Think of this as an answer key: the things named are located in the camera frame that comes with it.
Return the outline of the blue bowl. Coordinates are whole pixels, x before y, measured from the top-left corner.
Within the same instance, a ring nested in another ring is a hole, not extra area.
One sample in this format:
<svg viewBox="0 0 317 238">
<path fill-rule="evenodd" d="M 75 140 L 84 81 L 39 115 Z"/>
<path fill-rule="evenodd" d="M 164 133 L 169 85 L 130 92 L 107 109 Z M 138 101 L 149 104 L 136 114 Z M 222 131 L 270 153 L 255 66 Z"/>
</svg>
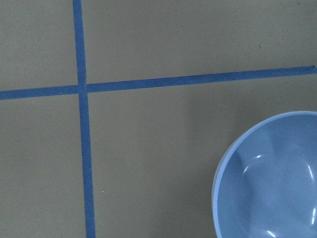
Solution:
<svg viewBox="0 0 317 238">
<path fill-rule="evenodd" d="M 217 166 L 211 207 L 219 238 L 316 237 L 316 112 L 279 114 L 239 136 Z"/>
</svg>

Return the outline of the blue tape strip left crosswise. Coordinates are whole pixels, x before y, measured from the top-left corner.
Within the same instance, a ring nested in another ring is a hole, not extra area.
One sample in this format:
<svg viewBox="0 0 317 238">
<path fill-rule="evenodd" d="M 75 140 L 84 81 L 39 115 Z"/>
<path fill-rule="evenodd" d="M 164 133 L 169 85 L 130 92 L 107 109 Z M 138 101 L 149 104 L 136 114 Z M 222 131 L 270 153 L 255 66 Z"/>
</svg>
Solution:
<svg viewBox="0 0 317 238">
<path fill-rule="evenodd" d="M 238 81 L 249 79 L 262 79 L 274 77 L 287 77 L 298 75 L 316 74 L 317 67 L 303 66 L 292 68 L 277 68 L 277 69 L 263 69 L 251 70 L 240 72 L 168 77 L 168 78 L 155 78 L 155 79 L 140 79 L 118 82 L 105 82 L 105 83 L 91 83 L 86 85 L 86 92 L 107 92 L 107 91 L 120 91 L 142 88 L 156 88 L 156 87 L 169 87 L 180 85 L 204 84 L 226 81 Z M 61 96 L 72 95 L 79 93 L 78 85 L 44 87 L 44 88 L 31 88 L 31 89 L 18 89 L 0 92 L 1 100 L 10 99 L 23 99 L 23 98 L 36 98 L 47 96 Z"/>
</svg>

